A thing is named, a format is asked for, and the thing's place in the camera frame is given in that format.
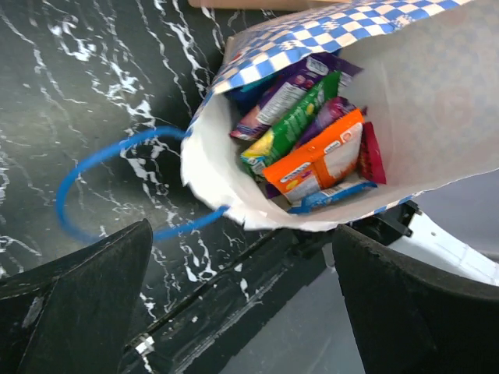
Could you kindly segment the red snack packet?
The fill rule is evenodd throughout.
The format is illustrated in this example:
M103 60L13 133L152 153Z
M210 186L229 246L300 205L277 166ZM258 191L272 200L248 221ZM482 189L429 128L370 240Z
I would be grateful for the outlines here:
M368 181L383 185L387 183L380 148L371 122L363 124L358 169Z

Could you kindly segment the blue checkered paper bag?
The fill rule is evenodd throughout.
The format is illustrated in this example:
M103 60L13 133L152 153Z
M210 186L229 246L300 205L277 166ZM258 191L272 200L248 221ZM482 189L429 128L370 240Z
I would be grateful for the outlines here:
M367 108L387 181L313 213L286 213L244 172L229 138L225 94L313 53L341 51L363 72L345 90ZM164 126L136 134L81 161L59 186L55 210L74 238L65 200L86 170L157 136L180 139L181 177L211 213L247 230L326 231L380 213L421 192L498 168L498 4L495 1L355 1L296 12L235 35L223 65L185 131Z

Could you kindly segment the blue cookie pack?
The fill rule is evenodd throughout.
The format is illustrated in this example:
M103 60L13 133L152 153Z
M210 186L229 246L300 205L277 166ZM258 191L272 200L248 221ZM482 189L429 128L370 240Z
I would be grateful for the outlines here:
M299 202L293 203L288 212L292 214L310 213L316 209L330 206L340 200L349 198L364 190L375 189L376 187L377 183L365 178L354 177L354 179L346 179L333 187L320 190L304 197Z

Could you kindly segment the orange desk organizer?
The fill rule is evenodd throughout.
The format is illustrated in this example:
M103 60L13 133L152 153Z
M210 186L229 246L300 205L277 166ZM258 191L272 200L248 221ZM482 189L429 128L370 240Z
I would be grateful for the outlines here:
M194 8L213 9L266 9L272 11L299 12L335 4L349 4L349 0L189 0Z

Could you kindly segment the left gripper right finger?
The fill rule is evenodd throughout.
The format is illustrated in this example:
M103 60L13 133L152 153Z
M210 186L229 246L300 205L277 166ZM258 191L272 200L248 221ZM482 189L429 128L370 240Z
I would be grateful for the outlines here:
M496 373L498 288L341 225L333 254L367 373Z

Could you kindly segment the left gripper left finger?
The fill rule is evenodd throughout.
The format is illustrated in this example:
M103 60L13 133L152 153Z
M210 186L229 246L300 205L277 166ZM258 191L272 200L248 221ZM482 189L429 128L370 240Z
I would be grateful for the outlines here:
M3 373L116 373L152 247L148 221L1 280Z

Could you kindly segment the blue snack bag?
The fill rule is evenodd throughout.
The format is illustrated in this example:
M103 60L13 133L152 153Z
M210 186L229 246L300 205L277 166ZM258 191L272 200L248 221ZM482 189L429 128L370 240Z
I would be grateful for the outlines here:
M225 96L236 106L241 115L246 115L273 86L277 78L277 73L271 74L256 82L230 90Z

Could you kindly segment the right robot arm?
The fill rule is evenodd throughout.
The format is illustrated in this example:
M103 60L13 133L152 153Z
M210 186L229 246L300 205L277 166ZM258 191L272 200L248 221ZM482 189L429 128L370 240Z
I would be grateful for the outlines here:
M355 221L351 227L413 259L461 277L498 285L498 263L447 233L412 200Z

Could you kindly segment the green candy pack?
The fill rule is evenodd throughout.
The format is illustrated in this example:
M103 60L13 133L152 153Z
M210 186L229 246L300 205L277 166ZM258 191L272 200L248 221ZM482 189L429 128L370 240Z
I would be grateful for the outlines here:
M256 142L240 154L242 165L250 176L262 177L263 169L291 151L324 103L338 95L341 75L342 72L336 70L325 76Z

